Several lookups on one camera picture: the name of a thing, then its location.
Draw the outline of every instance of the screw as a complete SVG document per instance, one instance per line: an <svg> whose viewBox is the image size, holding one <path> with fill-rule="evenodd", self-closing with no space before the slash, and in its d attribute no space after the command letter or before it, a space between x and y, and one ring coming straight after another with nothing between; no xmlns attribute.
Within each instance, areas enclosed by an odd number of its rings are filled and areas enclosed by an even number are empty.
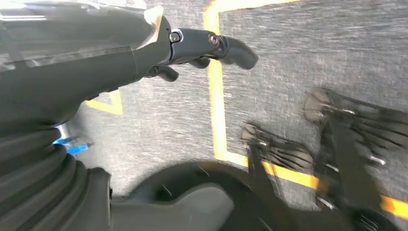
<svg viewBox="0 0 408 231"><path fill-rule="evenodd" d="M208 35L208 41L210 42L210 44L214 47L218 47L219 46L219 37L217 35L215 35L214 33L210 33Z"/></svg>
<svg viewBox="0 0 408 231"><path fill-rule="evenodd" d="M171 33L168 38L170 39L170 42L178 42L180 41L180 35L177 34L176 32Z"/></svg>

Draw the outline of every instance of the yellow tape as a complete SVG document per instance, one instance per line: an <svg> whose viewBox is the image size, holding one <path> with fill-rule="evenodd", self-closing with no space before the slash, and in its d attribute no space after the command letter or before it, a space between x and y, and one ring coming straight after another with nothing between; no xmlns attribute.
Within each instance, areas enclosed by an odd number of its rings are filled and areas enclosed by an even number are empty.
<svg viewBox="0 0 408 231"><path fill-rule="evenodd" d="M204 28L219 34L219 12L242 8L255 8L269 4L280 4L297 0L217 0L204 13ZM244 155L227 152L227 135L225 126L224 91L222 66L218 61L211 61L208 67L209 91L211 98L211 122L216 159L230 161L248 167L248 159ZM272 164L263 162L266 172L273 175ZM289 180L312 189L316 189L319 180L308 174L291 171L274 166L279 178ZM395 216L408 219L408 204L387 196L382 196L381 207Z"/></svg>
<svg viewBox="0 0 408 231"><path fill-rule="evenodd" d="M114 90L109 93L112 104L102 103L96 100L85 101L88 107L98 109L100 111L109 112L115 115L123 114L122 100L120 98L119 90Z"/></svg>
<svg viewBox="0 0 408 231"><path fill-rule="evenodd" d="M233 162L235 164L248 167L248 158L244 155L227 152L225 155L225 158L228 161ZM298 183L298 184L304 185L312 189L316 189L318 186L319 179L312 175L288 170L286 168L283 168L277 165L272 165L271 163L268 163L268 162L263 162L262 164L264 165L265 171L270 175L274 175L273 168L272 168L274 167L276 171L276 175L279 178L282 178L284 180L288 180L294 183ZM381 196L381 198L383 201L381 203L381 208L383 210L390 212L397 217L408 219L408 204L407 203L393 199L388 196Z"/></svg>
<svg viewBox="0 0 408 231"><path fill-rule="evenodd" d="M219 34L218 12L210 6L204 13L204 28ZM227 152L227 134L224 112L224 86L222 83L222 66L219 61L211 60L208 66L208 82L211 100L211 124L213 133L214 155L225 160Z"/></svg>

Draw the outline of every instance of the yellow floor marking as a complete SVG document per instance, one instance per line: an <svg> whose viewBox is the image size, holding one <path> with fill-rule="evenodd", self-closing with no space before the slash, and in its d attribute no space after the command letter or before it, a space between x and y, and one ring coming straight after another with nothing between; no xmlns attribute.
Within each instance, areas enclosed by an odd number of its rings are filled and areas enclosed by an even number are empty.
<svg viewBox="0 0 408 231"><path fill-rule="evenodd" d="M227 152L225 157L230 162L233 162L240 166L248 167L248 158L244 155ZM272 168L274 167L276 171L276 175L279 178L289 180L291 182L295 182L295 183L304 185L312 189L316 189L319 183L319 179L312 175L288 170L286 168L279 167L279 166L273 165L268 162L263 162L262 164L264 165L265 171L270 175L274 175L274 171ZM381 198L383 201L381 203L381 208L383 208L383 210L390 212L396 215L397 217L408 219L408 204L407 203L393 199L388 196L381 196Z"/></svg>
<svg viewBox="0 0 408 231"><path fill-rule="evenodd" d="M204 29L219 34L218 12L213 5L204 13ZM214 155L219 160L225 159L227 152L227 135L224 112L224 86L222 83L222 66L219 61L211 60L208 66L208 81L211 100L211 124L213 131Z"/></svg>
<svg viewBox="0 0 408 231"><path fill-rule="evenodd" d="M204 29L219 34L219 13L243 8L255 8L270 4L281 4L297 0L216 0L204 12ZM209 91L211 98L211 123L216 159L230 161L248 167L248 159L244 155L227 151L227 135L225 126L224 86L222 66L219 61L212 60L208 66ZM266 172L274 175L272 164L263 162ZM274 166L279 178L289 180L309 188L316 189L319 180L308 174L291 171ZM408 219L408 204L387 196L382 196L381 207L394 215Z"/></svg>
<svg viewBox="0 0 408 231"><path fill-rule="evenodd" d="M98 109L104 112L109 112L115 115L122 115L123 106L122 106L122 100L120 98L119 90L111 91L109 95L111 97L112 104L102 103L97 100L85 101L85 104L89 107L92 107L92 108L95 108L95 109Z"/></svg>

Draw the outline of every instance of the yellow line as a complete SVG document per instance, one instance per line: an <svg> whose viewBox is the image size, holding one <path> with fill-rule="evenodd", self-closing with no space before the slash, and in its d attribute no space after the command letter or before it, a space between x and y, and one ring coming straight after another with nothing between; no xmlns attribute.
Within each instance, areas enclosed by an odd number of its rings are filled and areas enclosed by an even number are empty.
<svg viewBox="0 0 408 231"><path fill-rule="evenodd" d="M248 167L248 158L244 155L227 152L225 157L230 162L233 162L237 165L241 165L244 167ZM285 169L285 168L282 168L276 165L272 165L271 163L268 163L268 162L263 162L263 165L264 165L265 171L270 175L274 175L272 167L275 167L276 175L279 178L282 178L284 180L289 180L291 182L298 183L298 184L304 185L312 189L316 189L318 186L319 179L312 175L291 171L291 170L288 170L288 169ZM390 212L397 217L408 219L408 204L407 203L393 199L388 196L381 196L381 197L383 201L381 203L381 208L383 208L383 210Z"/></svg>
<svg viewBox="0 0 408 231"><path fill-rule="evenodd" d="M217 0L204 13L204 28L219 34L219 12L232 11L242 8L255 8L269 4L280 4L297 0ZM224 92L222 81L222 66L212 60L208 67L209 91L211 98L211 123L216 159L230 161L248 167L248 159L244 155L227 152L227 135L225 126ZM263 162L266 172L273 175L272 164ZM312 189L316 189L319 180L308 174L291 171L274 166L279 178L289 180ZM408 219L408 204L387 196L382 196L381 207L397 217Z"/></svg>
<svg viewBox="0 0 408 231"><path fill-rule="evenodd" d="M204 28L219 34L218 12L211 5L204 13ZM211 60L208 66L208 82L211 100L211 124L213 133L214 155L225 160L227 152L227 134L224 112L224 86L222 83L222 66L219 61Z"/></svg>
<svg viewBox="0 0 408 231"><path fill-rule="evenodd" d="M123 106L119 90L114 90L110 92L109 95L111 97L112 104L102 103L96 100L85 101L85 104L100 111L109 112L115 115L122 115Z"/></svg>

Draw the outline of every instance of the gray carpet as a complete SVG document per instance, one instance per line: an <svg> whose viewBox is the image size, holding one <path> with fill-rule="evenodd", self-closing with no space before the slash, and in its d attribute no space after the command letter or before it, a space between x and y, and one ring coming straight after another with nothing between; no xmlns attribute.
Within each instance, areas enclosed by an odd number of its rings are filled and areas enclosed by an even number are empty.
<svg viewBox="0 0 408 231"><path fill-rule="evenodd" d="M163 5L173 27L191 28L203 28L209 5L147 3ZM223 67L229 151L244 154L238 133L251 121L316 152L317 128L301 111L314 86L408 112L407 13L403 0L306 0L222 13L221 33L243 40L260 57L251 71ZM111 172L117 195L164 166L213 158L207 73L188 65L175 69L180 78L174 83L144 79L121 88L122 116L83 105L74 121L95 142L79 158ZM370 171L384 194L408 201L407 153L387 156L387 167ZM310 189L283 182L291 206L316 208ZM408 230L408 222L397 222Z"/></svg>

